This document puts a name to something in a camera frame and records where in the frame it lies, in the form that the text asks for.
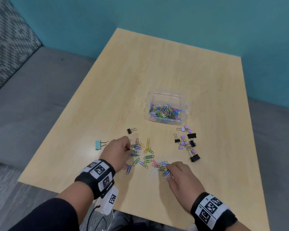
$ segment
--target hand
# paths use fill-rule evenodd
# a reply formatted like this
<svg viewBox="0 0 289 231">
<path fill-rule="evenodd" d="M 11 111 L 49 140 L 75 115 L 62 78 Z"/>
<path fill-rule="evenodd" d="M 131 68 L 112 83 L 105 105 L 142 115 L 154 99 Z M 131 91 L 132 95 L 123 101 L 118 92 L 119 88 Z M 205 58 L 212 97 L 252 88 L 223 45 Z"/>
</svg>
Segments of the hand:
<svg viewBox="0 0 289 231">
<path fill-rule="evenodd" d="M 168 164 L 166 168 L 170 170 L 173 176 L 173 178 L 167 178 L 171 191 L 179 204 L 190 213 L 196 198 L 205 192 L 203 185 L 189 166 L 181 161 Z"/>
<path fill-rule="evenodd" d="M 119 172 L 128 157 L 131 155 L 131 143 L 127 136 L 123 136 L 120 139 L 112 140 L 102 152 L 100 159 L 104 159 L 112 165 L 116 173 Z"/>
</svg>

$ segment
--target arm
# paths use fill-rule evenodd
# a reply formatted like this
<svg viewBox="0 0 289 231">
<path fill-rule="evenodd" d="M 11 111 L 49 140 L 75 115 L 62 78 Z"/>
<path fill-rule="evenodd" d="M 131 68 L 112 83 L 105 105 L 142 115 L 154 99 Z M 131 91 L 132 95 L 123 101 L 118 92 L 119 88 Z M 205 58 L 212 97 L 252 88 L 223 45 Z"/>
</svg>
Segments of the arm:
<svg viewBox="0 0 289 231">
<path fill-rule="evenodd" d="M 120 171 L 131 154 L 131 143 L 127 136 L 112 140 L 100 155 L 113 172 Z M 94 199 L 91 180 L 87 177 L 86 182 L 75 181 L 56 198 L 50 199 L 13 226 L 10 231 L 16 230 L 79 230 Z"/>
<path fill-rule="evenodd" d="M 195 224 L 199 231 L 203 230 L 226 230 L 226 231 L 250 231 L 245 225 L 237 221 L 230 210 L 226 210 L 217 219 L 213 229 L 196 214 L 196 209 L 201 207 L 201 201 L 209 194 L 206 193 L 199 179 L 193 174 L 189 166 L 182 162 L 174 162 L 166 165 L 171 171 L 172 177 L 167 178 L 169 187 L 180 205 L 195 218 Z"/>
</svg>

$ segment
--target patterned fabric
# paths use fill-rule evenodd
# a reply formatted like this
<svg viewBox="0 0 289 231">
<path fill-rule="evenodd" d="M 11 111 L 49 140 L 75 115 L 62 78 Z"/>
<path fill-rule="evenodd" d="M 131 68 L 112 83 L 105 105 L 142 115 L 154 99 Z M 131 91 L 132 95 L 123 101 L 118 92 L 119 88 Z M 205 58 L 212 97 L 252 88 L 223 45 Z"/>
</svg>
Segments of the patterned fabric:
<svg viewBox="0 0 289 231">
<path fill-rule="evenodd" d="M 41 46 L 9 0 L 0 0 L 0 87 Z"/>
</svg>

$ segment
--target dark sleeve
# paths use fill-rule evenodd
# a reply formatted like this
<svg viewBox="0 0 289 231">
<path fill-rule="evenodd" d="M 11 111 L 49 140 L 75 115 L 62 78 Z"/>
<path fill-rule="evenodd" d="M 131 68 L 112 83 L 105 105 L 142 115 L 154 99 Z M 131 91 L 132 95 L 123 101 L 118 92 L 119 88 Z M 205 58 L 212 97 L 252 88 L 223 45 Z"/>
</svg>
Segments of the dark sleeve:
<svg viewBox="0 0 289 231">
<path fill-rule="evenodd" d="M 71 204 L 53 198 L 39 205 L 10 229 L 18 230 L 79 231 L 78 218 Z"/>
</svg>

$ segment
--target person's left hand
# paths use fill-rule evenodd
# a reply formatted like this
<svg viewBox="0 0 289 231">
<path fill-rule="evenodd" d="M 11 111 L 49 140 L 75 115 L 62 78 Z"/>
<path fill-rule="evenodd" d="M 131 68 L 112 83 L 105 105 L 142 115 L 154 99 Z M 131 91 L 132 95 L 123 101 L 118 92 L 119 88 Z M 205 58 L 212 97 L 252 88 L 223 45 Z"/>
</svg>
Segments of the person's left hand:
<svg viewBox="0 0 289 231">
<path fill-rule="evenodd" d="M 112 140 L 102 152 L 100 159 L 104 159 L 112 165 L 116 173 L 119 172 L 128 157 L 131 155 L 131 143 L 127 136 L 123 136 L 120 139 Z"/>
</svg>

